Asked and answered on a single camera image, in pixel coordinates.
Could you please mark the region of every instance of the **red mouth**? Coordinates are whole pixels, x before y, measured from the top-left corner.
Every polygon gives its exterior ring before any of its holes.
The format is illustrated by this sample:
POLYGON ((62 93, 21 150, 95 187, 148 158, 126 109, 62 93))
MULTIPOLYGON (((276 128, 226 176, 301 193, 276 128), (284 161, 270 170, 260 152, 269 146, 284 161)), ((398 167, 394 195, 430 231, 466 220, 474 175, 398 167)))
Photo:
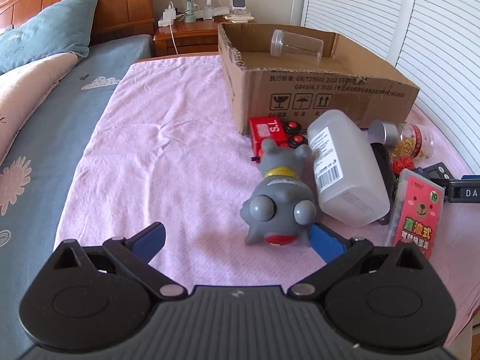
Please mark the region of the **red mouth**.
POLYGON ((297 237, 294 237, 293 235, 270 235, 265 238, 265 241, 272 245, 288 245, 296 239, 297 237))

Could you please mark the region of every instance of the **green circle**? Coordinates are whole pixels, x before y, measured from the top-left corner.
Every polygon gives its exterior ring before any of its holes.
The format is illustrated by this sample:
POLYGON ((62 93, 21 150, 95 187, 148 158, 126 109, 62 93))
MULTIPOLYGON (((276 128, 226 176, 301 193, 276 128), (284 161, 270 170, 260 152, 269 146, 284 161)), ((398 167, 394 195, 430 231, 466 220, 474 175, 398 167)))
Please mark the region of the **green circle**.
POLYGON ((430 201, 432 203, 438 203, 438 193, 437 193, 437 191, 430 192, 430 201))

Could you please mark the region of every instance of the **cardboard box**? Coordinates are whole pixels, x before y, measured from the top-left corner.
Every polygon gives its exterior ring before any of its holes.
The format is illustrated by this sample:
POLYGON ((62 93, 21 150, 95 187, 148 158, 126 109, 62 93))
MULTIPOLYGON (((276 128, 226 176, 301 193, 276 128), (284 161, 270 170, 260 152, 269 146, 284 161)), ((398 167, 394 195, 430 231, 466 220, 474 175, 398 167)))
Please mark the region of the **cardboard box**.
POLYGON ((273 24, 223 23, 218 50, 237 129, 251 117, 278 116, 306 129, 328 109, 345 112, 360 128, 381 119, 405 121, 419 88, 391 64, 334 32, 273 24), (272 57, 274 30, 323 40, 320 64, 308 55, 272 57))

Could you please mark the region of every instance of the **glass jar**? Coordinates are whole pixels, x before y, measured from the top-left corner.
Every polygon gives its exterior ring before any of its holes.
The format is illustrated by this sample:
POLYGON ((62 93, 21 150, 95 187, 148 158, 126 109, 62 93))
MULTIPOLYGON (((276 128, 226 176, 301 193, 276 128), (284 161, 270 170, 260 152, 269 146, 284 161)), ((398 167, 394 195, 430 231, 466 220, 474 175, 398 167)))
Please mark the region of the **glass jar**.
POLYGON ((392 157, 427 159, 434 153, 434 137, 425 126, 400 123, 395 125, 374 120, 367 133, 370 143, 382 143, 392 157))

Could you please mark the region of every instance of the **pink blanket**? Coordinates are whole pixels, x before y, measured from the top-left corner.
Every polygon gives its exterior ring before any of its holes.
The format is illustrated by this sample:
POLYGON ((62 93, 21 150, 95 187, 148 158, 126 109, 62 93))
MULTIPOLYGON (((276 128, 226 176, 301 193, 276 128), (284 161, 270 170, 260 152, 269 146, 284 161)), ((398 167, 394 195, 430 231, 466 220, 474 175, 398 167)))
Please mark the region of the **pink blanket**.
MULTIPOLYGON (((470 173, 420 111, 409 119, 434 131, 428 164, 443 161, 457 177, 470 173)), ((300 245, 244 245, 247 226, 239 210, 261 180, 250 156, 249 137, 233 125, 219 57, 134 64, 77 166, 56 245, 66 238, 100 245, 160 221, 166 244, 151 265, 188 290, 195 284, 286 289, 325 263, 300 245)), ((307 169, 304 179, 314 186, 307 169)), ((457 305, 448 343, 480 304, 479 213, 479 205, 445 204, 436 236, 431 262, 457 305)), ((386 230, 323 221, 344 237, 361 235, 376 244, 386 230)))

